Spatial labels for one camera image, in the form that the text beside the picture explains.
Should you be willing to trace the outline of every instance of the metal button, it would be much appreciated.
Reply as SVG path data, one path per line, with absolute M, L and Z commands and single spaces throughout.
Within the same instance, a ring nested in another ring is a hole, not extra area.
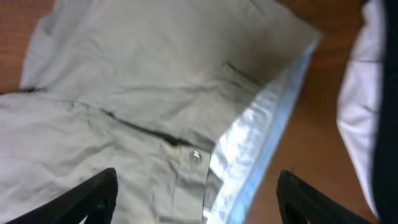
M 194 150 L 194 151 L 191 152 L 191 154 L 189 155 L 189 159 L 190 159 L 192 162 L 200 162 L 200 161 L 201 161 L 201 154 L 200 154 L 198 151 Z

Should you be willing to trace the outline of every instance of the wooden surface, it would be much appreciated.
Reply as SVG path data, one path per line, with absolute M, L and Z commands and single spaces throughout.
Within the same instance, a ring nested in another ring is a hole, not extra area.
M 336 128 L 341 79 L 362 20 L 362 0 L 287 0 L 286 5 L 324 32 L 297 107 L 264 179 L 247 223 L 281 223 L 275 188 L 282 169 L 351 211 L 373 221 Z M 30 35 L 52 0 L 0 0 L 0 82 L 16 90 Z
M 279 143 L 247 223 L 282 223 L 275 194 L 282 169 L 352 212 L 377 223 L 368 208 L 336 127 L 337 97 L 356 40 L 362 0 L 287 0 L 301 18 L 324 33 L 294 113 Z

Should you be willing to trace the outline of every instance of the khaki fabric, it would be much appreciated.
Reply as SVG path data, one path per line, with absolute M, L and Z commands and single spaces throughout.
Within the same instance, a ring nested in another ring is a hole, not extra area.
M 272 1 L 64 0 L 29 46 L 21 87 L 212 149 L 318 33 Z
M 218 138 L 318 38 L 258 1 L 58 0 L 27 51 L 35 91 L 0 96 L 0 222 L 115 167 L 113 223 L 201 223 Z
M 210 161 L 201 149 L 172 147 L 80 103 L 28 93 L 0 96 L 0 124 L 0 223 L 107 167 L 119 182 L 113 223 L 201 222 Z M 190 160 L 193 151 L 200 162 Z

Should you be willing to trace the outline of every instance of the white fabric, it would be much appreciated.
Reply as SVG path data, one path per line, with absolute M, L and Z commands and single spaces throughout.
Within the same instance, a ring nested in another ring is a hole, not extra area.
M 371 189 L 374 141 L 381 92 L 384 12 L 380 0 L 363 7 L 365 26 L 354 46 L 338 100 L 337 125 L 365 199 L 377 216 Z

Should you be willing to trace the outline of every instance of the dark fabric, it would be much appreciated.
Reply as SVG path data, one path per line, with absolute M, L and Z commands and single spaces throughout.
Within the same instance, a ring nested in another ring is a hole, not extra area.
M 85 217 L 85 224 L 110 224 L 117 195 L 116 171 L 108 168 L 7 224 L 79 224 Z
M 381 223 L 398 223 L 398 1 L 384 0 L 386 46 L 372 188 Z

